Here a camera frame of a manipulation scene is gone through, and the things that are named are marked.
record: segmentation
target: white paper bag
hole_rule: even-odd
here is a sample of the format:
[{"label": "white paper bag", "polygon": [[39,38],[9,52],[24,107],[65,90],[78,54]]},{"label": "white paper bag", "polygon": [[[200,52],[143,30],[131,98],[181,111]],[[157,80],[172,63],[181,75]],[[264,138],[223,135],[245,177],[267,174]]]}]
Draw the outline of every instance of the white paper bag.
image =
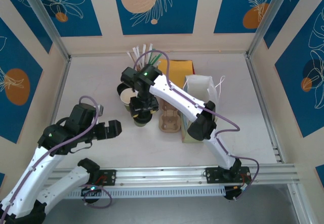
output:
[{"label": "white paper bag", "polygon": [[[211,76],[190,75],[185,77],[185,84],[183,90],[194,98],[202,100],[204,102],[212,101],[216,106],[216,112],[218,111],[218,94],[215,89],[213,78]],[[181,133],[182,142],[195,143],[199,142],[193,139],[187,132],[191,122],[188,118],[181,113]]]}]

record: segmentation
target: metal post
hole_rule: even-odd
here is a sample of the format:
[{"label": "metal post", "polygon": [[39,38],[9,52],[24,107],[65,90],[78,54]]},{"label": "metal post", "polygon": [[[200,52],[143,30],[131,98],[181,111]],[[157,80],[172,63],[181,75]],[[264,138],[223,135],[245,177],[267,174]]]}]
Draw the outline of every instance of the metal post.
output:
[{"label": "metal post", "polygon": [[54,106],[54,110],[53,110],[53,114],[52,114],[52,117],[51,117],[50,124],[55,123],[56,115],[57,115],[57,112],[59,111],[59,106],[60,106],[60,102],[61,102],[61,99],[62,99],[66,79],[67,79],[67,76],[68,76],[68,73],[69,73],[70,65],[71,65],[71,60],[68,60],[66,66],[65,66],[64,74],[62,76],[60,88],[59,88],[59,90],[57,92],[57,95],[56,95],[56,98],[55,98],[55,106]]},{"label": "metal post", "polygon": [[57,31],[52,19],[50,18],[49,14],[47,13],[46,9],[44,8],[41,0],[27,0],[31,8],[33,9],[34,13],[36,14],[37,18],[41,22],[42,26],[44,27],[45,31],[53,41],[54,45],[57,47],[59,52],[65,58],[66,61],[69,60],[70,55],[60,37],[59,32]]},{"label": "metal post", "polygon": [[268,108],[267,108],[267,105],[266,105],[266,103],[264,101],[264,97],[263,97],[261,88],[259,86],[259,80],[258,80],[257,75],[255,73],[255,69],[254,69],[254,66],[253,66],[253,63],[252,63],[252,59],[250,59],[248,56],[246,56],[246,62],[247,62],[247,67],[248,67],[248,70],[249,70],[249,73],[250,73],[251,81],[252,81],[255,93],[257,95],[257,99],[259,101],[261,112],[262,112],[262,115],[263,115],[263,118],[264,118],[264,122],[265,122],[265,124],[267,126],[268,134],[269,134],[269,137],[271,139],[272,145],[277,147],[277,150],[279,152],[279,156],[281,158],[281,161],[283,163],[285,163],[286,162],[286,156],[285,156],[285,153],[284,153],[282,147],[279,144],[277,134],[275,132],[273,123],[272,123],[270,115],[268,113]]},{"label": "metal post", "polygon": [[302,184],[287,184],[299,223],[319,224]]},{"label": "metal post", "polygon": [[267,32],[270,24],[272,23],[275,15],[277,14],[282,2],[284,2],[284,0],[272,0],[270,3],[270,6],[267,10],[267,12],[265,13],[263,19],[261,20],[261,23],[255,33],[255,36],[251,42],[251,45],[248,49],[248,57],[250,58],[255,49],[257,48],[257,46],[259,45],[259,43],[262,41],[265,33]]}]

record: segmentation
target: cardboard cup holder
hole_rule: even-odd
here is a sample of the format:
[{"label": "cardboard cup holder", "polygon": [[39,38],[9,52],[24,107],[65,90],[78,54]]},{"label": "cardboard cup holder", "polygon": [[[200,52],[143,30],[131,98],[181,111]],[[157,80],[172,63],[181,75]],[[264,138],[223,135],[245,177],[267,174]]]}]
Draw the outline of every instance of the cardboard cup holder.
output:
[{"label": "cardboard cup holder", "polygon": [[159,129],[166,133],[178,132],[181,127],[178,110],[164,100],[160,102],[160,109],[162,110],[162,115],[159,118]]}]

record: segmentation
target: paper cup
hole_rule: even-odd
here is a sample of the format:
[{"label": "paper cup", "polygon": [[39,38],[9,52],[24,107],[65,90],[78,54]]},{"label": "paper cup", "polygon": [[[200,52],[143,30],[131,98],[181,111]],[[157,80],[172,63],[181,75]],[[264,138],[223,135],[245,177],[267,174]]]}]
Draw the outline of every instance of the paper cup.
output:
[{"label": "paper cup", "polygon": [[124,91],[127,88],[130,88],[130,87],[127,86],[127,85],[125,85],[125,84],[123,84],[123,83],[119,84],[118,87],[117,87],[117,93],[118,93],[118,95],[120,96],[121,93],[122,93],[122,91]]},{"label": "paper cup", "polygon": [[136,93],[131,88],[127,88],[120,94],[120,100],[124,104],[127,111],[130,111],[131,98],[136,97]]},{"label": "paper cup", "polygon": [[138,122],[136,122],[135,120],[134,120],[134,124],[135,124],[136,126],[138,126],[138,127],[144,127],[144,126],[146,125],[146,123],[145,123],[145,124],[143,124],[143,123],[138,123]]}]

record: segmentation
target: orange circle pattern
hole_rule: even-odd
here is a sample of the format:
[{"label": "orange circle pattern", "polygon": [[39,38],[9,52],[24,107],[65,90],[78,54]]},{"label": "orange circle pattern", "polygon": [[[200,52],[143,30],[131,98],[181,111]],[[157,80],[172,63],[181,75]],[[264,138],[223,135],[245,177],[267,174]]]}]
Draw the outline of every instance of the orange circle pattern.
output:
[{"label": "orange circle pattern", "polygon": [[261,17],[264,16],[265,12],[268,9],[268,3],[262,3],[257,7],[251,8],[248,12],[244,15],[243,18],[243,26],[247,29],[255,29],[258,28],[260,25],[259,21],[259,9],[263,9]]},{"label": "orange circle pattern", "polygon": [[30,83],[27,74],[23,70],[15,68],[9,70],[7,76],[16,81],[24,79],[21,83],[23,87],[9,85],[5,88],[6,96],[10,102],[18,106],[24,105],[30,93]]},{"label": "orange circle pattern", "polygon": [[62,23],[65,23],[68,20],[67,15],[65,13],[61,13],[61,12],[55,14],[55,17],[57,20],[59,20]]},{"label": "orange circle pattern", "polygon": [[151,24],[153,24],[153,25],[157,24],[157,20],[156,19],[152,19],[151,20]]},{"label": "orange circle pattern", "polygon": [[309,92],[312,89],[312,80],[308,77],[305,77],[302,80],[302,90],[305,92]]}]

